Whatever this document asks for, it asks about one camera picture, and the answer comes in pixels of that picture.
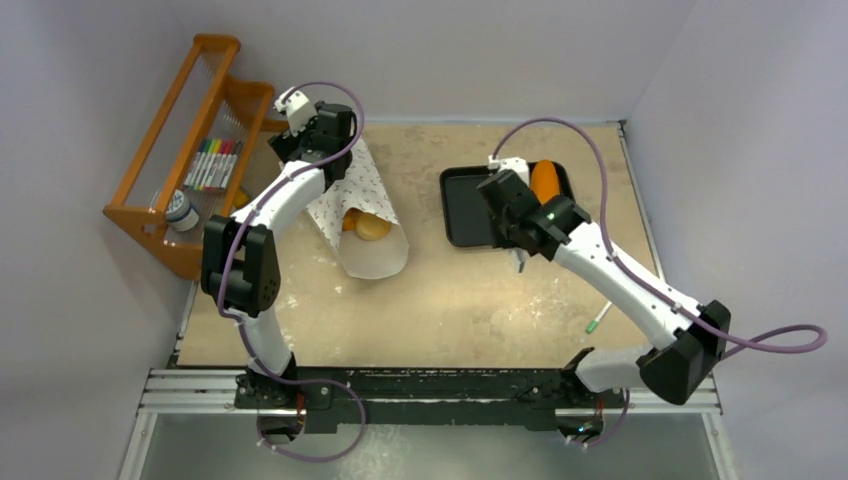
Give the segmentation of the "white patterned paper bag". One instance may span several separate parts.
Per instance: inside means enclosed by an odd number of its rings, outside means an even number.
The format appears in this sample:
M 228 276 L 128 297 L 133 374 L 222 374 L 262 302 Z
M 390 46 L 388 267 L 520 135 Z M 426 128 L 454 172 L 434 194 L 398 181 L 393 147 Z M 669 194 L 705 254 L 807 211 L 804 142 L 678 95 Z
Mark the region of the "white patterned paper bag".
M 405 267 L 409 243 L 365 141 L 351 153 L 345 177 L 307 213 L 349 276 L 388 278 Z

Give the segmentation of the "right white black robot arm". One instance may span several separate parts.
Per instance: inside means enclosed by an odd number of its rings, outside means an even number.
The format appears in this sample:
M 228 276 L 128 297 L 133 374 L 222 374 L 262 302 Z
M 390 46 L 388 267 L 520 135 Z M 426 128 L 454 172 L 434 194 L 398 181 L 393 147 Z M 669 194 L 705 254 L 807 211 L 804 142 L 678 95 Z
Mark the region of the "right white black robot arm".
M 514 247 L 578 275 L 621 310 L 645 335 L 646 347 L 588 349 L 567 366 L 564 399 L 584 407 L 600 392 L 644 387 L 660 399 L 685 404 L 721 360 L 729 310 L 719 301 L 701 304 L 646 270 L 614 245 L 573 200 L 558 195 L 542 204 L 512 170 L 477 188 L 493 221 Z

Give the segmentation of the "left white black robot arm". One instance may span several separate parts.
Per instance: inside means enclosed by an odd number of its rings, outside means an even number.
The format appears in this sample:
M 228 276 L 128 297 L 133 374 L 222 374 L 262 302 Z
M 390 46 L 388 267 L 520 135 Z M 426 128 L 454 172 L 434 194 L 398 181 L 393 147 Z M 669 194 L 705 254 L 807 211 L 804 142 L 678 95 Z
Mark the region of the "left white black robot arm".
M 201 289 L 232 320 L 248 353 L 247 377 L 272 408 L 297 399 L 303 382 L 273 305 L 282 287 L 277 240 L 309 203 L 342 180 L 361 130 L 354 110 L 318 101 L 300 130 L 272 136 L 279 176 L 252 202 L 205 224 Z

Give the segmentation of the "round fake bread bun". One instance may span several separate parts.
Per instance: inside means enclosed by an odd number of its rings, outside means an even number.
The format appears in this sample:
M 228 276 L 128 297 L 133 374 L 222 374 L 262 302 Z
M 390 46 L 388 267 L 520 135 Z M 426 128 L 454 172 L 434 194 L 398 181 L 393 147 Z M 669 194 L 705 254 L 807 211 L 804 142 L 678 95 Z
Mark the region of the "round fake bread bun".
M 364 241 L 383 239 L 391 230 L 392 223 L 375 214 L 363 212 L 357 221 L 355 232 Z

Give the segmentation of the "small orange fake bread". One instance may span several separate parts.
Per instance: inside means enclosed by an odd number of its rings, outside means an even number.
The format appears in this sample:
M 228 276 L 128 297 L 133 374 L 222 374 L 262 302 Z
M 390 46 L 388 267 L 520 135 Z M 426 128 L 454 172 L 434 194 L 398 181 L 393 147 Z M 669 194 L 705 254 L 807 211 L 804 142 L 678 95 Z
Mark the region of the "small orange fake bread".
M 348 209 L 342 219 L 342 230 L 353 231 L 357 227 L 357 221 L 362 212 L 356 208 Z

